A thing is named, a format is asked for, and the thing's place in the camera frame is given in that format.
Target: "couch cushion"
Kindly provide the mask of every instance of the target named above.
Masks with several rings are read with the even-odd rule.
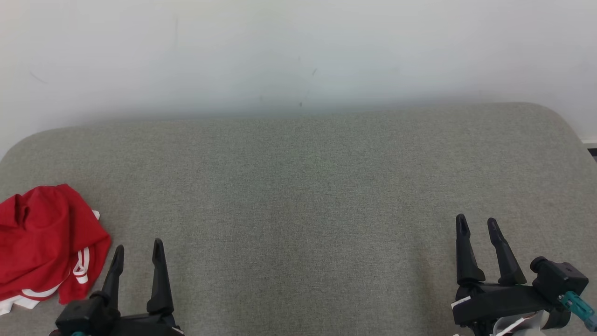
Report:
[[[544,255],[597,280],[597,164],[527,103],[72,127],[0,162],[2,199],[62,183],[125,246],[123,314],[144,312],[164,241],[187,335],[467,334],[450,309],[460,212],[488,280],[490,216],[527,279]],[[597,306],[597,286],[583,297]],[[0,331],[47,335],[61,310],[16,307]],[[573,317],[562,334],[585,333]]]

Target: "clothing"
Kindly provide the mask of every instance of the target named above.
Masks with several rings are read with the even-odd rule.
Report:
[[[56,291],[67,304],[87,296],[110,236],[70,186],[36,187],[0,203],[0,315],[33,308]]]

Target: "robotic hand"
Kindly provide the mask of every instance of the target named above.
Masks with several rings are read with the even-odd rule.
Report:
[[[558,264],[537,257],[531,270],[537,273],[532,286],[527,282],[514,253],[497,225],[487,221],[491,243],[500,267],[498,283],[485,283],[470,245],[470,231],[463,214],[456,217],[456,276],[460,285],[452,303],[454,323],[469,327],[475,336],[535,336],[541,329],[563,328],[570,313],[587,329],[597,331],[593,309],[579,295],[589,279],[567,262]]]
[[[124,248],[119,245],[101,291],[87,300],[69,303],[56,320],[50,336],[181,336],[174,322],[174,305],[166,267],[164,244],[153,244],[153,288],[147,314],[121,316],[118,311],[118,282],[124,266]]]

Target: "white label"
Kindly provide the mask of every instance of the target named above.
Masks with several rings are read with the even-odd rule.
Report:
[[[453,302],[452,303],[452,309],[454,309],[454,307],[456,307],[457,305],[459,305],[459,304],[461,304],[461,303],[463,303],[465,301],[469,301],[469,300],[470,300],[470,295],[468,297],[466,297],[466,298],[462,298],[462,299],[460,299],[460,300],[458,300],[456,302]]]

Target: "white stripe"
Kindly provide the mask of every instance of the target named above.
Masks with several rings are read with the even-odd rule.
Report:
[[[62,282],[59,283],[56,287],[54,287],[52,289],[48,289],[45,292],[34,292],[31,289],[23,289],[21,292],[23,293],[23,295],[27,295],[28,297],[32,297],[32,298],[46,298],[46,297],[49,297],[50,295],[52,295],[61,284],[62,284]]]
[[[89,281],[87,277],[87,270],[89,269],[89,247],[84,248],[82,251],[77,251],[77,263],[73,269],[73,274],[77,282],[83,284]]]
[[[37,306],[38,303],[39,303],[39,301],[37,301],[37,300],[22,297],[21,295],[19,295],[19,299],[14,302],[14,304],[16,304],[17,306],[21,306],[21,307],[24,307],[27,309],[35,308],[35,306]]]
[[[10,310],[13,308],[13,303],[20,298],[22,298],[22,296],[17,295],[15,297],[7,298],[0,301],[0,315],[10,313]]]

